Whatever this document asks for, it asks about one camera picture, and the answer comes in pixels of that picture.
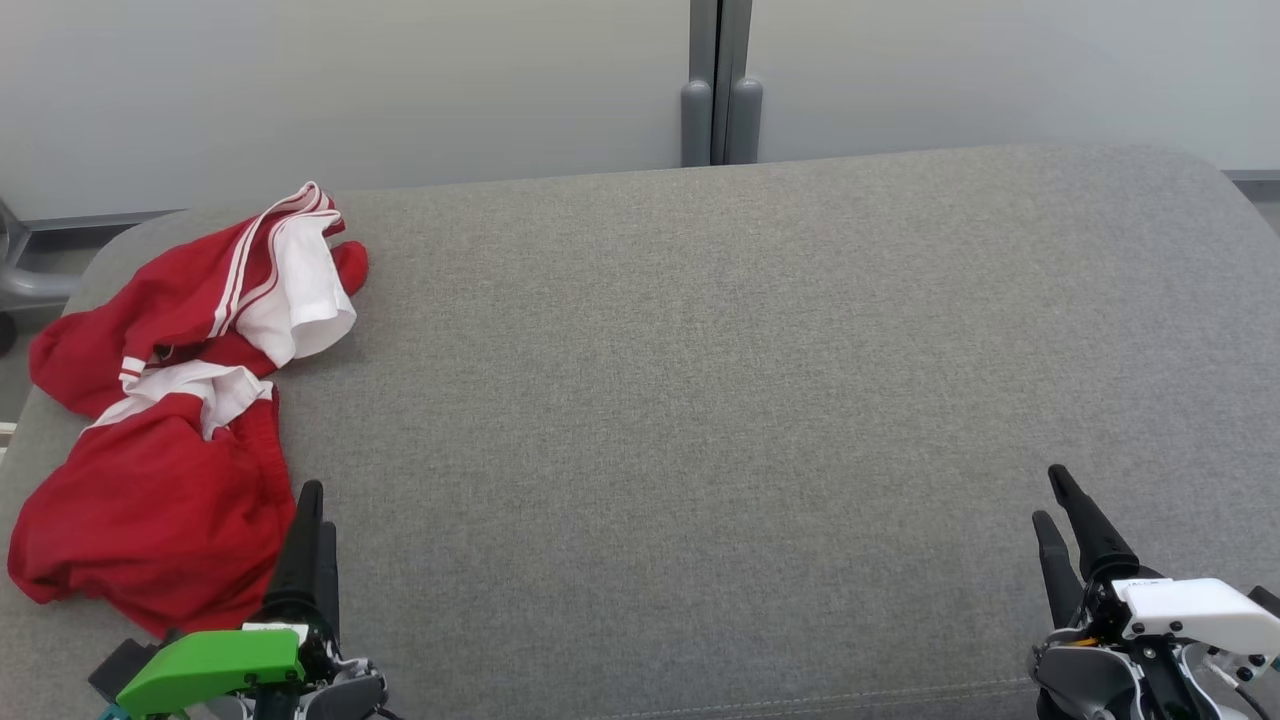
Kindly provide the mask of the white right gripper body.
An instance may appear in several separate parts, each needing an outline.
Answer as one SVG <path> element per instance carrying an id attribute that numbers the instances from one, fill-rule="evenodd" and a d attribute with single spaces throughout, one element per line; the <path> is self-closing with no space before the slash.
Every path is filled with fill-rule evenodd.
<path id="1" fill-rule="evenodd" d="M 1212 578 L 1096 583 L 1030 651 L 1038 719 L 1266 719 L 1248 689 L 1277 666 L 1277 598 Z"/>

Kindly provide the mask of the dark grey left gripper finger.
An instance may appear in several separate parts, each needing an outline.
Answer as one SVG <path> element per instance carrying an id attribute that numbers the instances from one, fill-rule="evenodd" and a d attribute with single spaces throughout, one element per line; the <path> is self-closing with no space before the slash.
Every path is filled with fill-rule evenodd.
<path id="1" fill-rule="evenodd" d="M 262 620 L 266 623 L 312 623 L 320 616 L 316 575 L 323 497 L 320 480 L 302 484 L 294 516 L 262 597 Z"/>
<path id="2" fill-rule="evenodd" d="M 316 607 L 333 641 L 340 639 L 340 585 L 337 562 L 337 525 L 321 521 L 316 550 Z"/>

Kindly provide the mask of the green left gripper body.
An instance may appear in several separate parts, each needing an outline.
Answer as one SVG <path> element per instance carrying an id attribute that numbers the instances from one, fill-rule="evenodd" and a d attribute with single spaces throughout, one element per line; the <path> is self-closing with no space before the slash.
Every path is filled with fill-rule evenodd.
<path id="1" fill-rule="evenodd" d="M 104 719 L 388 719 L 385 675 L 343 659 L 329 628 L 244 623 L 173 633 L 161 644 L 122 642 L 100 665 Z"/>

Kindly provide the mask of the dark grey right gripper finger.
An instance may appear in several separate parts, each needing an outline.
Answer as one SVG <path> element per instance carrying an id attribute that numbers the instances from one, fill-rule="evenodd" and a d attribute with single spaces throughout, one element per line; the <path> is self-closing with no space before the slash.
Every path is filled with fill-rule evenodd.
<path id="1" fill-rule="evenodd" d="M 1048 479 L 1075 536 L 1078 566 L 1085 584 L 1135 577 L 1140 570 L 1139 559 L 1070 471 L 1061 464 L 1051 465 Z"/>
<path id="2" fill-rule="evenodd" d="M 1071 568 L 1068 544 L 1048 512 L 1034 511 L 1032 523 L 1053 628 L 1079 628 L 1078 614 L 1084 588 Z"/>

